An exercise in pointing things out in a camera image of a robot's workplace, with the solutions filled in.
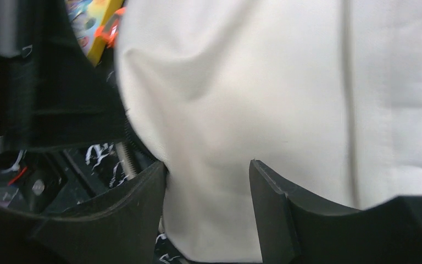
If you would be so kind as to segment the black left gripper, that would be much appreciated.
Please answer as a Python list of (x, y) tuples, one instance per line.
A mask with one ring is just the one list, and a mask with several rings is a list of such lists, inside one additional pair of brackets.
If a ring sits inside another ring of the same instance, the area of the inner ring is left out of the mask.
[(64, 1), (0, 1), (0, 153), (119, 142), (119, 93), (84, 55)]

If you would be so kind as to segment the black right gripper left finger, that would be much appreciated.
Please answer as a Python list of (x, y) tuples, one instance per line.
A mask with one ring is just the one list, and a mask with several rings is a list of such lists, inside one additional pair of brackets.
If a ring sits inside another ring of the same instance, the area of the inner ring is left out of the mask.
[(152, 263), (166, 169), (139, 175), (59, 214), (0, 207), (0, 263)]

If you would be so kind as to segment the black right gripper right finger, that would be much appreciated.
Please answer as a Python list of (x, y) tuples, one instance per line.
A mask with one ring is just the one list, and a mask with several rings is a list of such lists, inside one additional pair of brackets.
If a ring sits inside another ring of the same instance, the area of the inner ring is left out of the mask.
[(356, 210), (259, 160), (249, 181), (263, 263), (422, 263), (422, 196)]

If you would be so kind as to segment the beige student backpack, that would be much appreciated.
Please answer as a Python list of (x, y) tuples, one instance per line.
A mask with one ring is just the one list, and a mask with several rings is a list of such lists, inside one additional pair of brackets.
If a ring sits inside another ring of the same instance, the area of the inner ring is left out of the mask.
[(188, 260), (262, 260), (258, 159), (366, 209), (422, 195), (422, 1), (128, 1), (116, 75)]

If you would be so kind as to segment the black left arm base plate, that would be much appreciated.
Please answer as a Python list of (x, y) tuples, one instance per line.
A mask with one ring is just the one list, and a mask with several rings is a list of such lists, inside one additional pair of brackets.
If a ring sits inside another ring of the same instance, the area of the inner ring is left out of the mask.
[(136, 175), (121, 144), (0, 155), (0, 206), (35, 214), (63, 212)]

